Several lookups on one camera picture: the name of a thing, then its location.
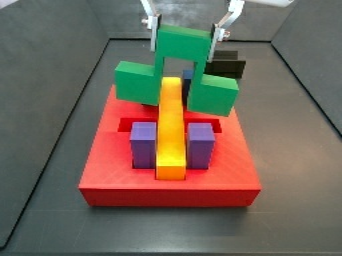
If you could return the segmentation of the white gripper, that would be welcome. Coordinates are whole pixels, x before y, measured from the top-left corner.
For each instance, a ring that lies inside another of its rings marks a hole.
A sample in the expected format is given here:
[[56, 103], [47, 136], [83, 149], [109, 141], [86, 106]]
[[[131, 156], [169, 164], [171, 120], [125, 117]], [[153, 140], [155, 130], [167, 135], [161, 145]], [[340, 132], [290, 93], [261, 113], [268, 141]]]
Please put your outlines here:
[[[246, 0], [248, 2], [264, 4], [274, 7], [285, 8], [296, 0]], [[211, 62], [214, 58], [215, 46], [218, 42], [225, 41], [230, 37], [230, 32], [227, 31], [229, 27], [233, 25], [235, 20], [242, 14], [245, 1], [244, 0], [227, 0], [229, 8], [227, 13], [218, 23], [213, 24], [211, 31], [211, 46], [207, 61]]]

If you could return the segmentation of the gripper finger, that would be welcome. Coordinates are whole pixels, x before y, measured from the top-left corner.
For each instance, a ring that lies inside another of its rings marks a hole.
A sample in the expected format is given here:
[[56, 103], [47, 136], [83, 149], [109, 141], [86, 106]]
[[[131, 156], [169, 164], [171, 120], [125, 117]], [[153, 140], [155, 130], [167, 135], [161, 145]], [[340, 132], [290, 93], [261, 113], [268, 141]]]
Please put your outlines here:
[[142, 23], [146, 25], [147, 29], [151, 31], [151, 51], [157, 49], [157, 37], [158, 29], [161, 25], [162, 15], [157, 12], [157, 8], [153, 0], [141, 0], [143, 9], [147, 15], [147, 18], [142, 20]]

